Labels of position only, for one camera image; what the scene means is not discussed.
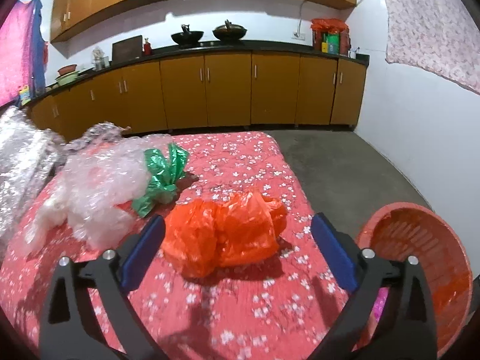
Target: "gray floor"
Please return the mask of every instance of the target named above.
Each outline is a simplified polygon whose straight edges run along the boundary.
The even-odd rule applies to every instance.
[[[353,132],[266,131],[278,142],[314,211],[356,236],[385,204],[425,200],[390,162]]]

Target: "red basket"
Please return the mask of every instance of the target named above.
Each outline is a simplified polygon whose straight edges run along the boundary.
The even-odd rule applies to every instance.
[[[469,259],[452,228],[425,207],[393,203],[370,218],[357,244],[389,260],[418,257],[433,297],[440,357],[464,326],[472,297]]]

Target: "bed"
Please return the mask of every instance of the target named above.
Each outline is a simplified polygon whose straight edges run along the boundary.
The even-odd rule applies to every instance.
[[[308,357],[347,294],[314,244],[313,212],[277,143],[262,132],[183,135],[174,141],[191,154],[186,170],[200,178],[177,204],[198,197],[227,200],[231,192],[256,188],[286,205],[287,227],[277,255],[259,264],[217,269],[197,282],[185,281],[159,251],[140,288],[129,294],[143,324],[171,359]],[[49,197],[54,183],[44,188],[23,223]],[[21,235],[10,242],[1,268],[0,305],[36,350],[38,321],[57,261],[63,255],[90,260],[101,251],[87,250],[64,224],[52,231],[39,255],[25,259],[15,254]],[[91,298],[107,342],[122,350],[95,290]]]

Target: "red plastic bag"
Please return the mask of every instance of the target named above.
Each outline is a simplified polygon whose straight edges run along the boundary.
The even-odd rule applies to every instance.
[[[337,34],[348,30],[349,26],[340,19],[312,19],[310,28],[319,32]]]
[[[166,217],[165,258],[188,278],[203,278],[217,266],[257,263],[278,250],[287,209],[260,192],[230,196],[221,205],[196,199]]]
[[[162,250],[174,269],[186,278],[203,278],[217,266],[217,209],[214,202],[195,199],[177,204],[165,218]]]

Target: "kitchen counter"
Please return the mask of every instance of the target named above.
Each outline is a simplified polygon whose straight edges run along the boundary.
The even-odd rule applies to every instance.
[[[315,56],[321,56],[327,59],[345,59],[348,61],[356,62],[358,64],[368,66],[369,64],[369,55],[357,54],[357,59],[351,59],[344,55],[335,55],[327,54],[314,50],[313,47],[307,46],[304,44],[296,43],[285,43],[285,42],[270,42],[268,40],[239,40],[234,43],[224,43],[219,40],[211,42],[200,42],[195,46],[167,46],[161,47],[152,50],[152,55],[144,56],[142,58],[133,59],[125,61],[118,64],[113,64],[109,67],[106,67],[100,71],[91,71],[86,74],[81,75],[74,82],[71,82],[66,85],[62,85],[58,88],[52,89],[51,91],[45,92],[43,95],[33,98],[27,105],[31,106],[36,102],[42,100],[43,98],[51,95],[56,95],[57,93],[63,92],[66,89],[69,89],[79,83],[82,83],[86,80],[92,79],[95,76],[98,76],[102,73],[112,71],[114,69],[123,68],[125,66],[138,64],[141,62],[163,59],[166,57],[172,56],[183,56],[183,55],[192,55],[192,54],[205,54],[205,53],[214,53],[219,51],[272,51],[272,52],[290,52],[290,53],[299,53],[299,54],[309,54]]]

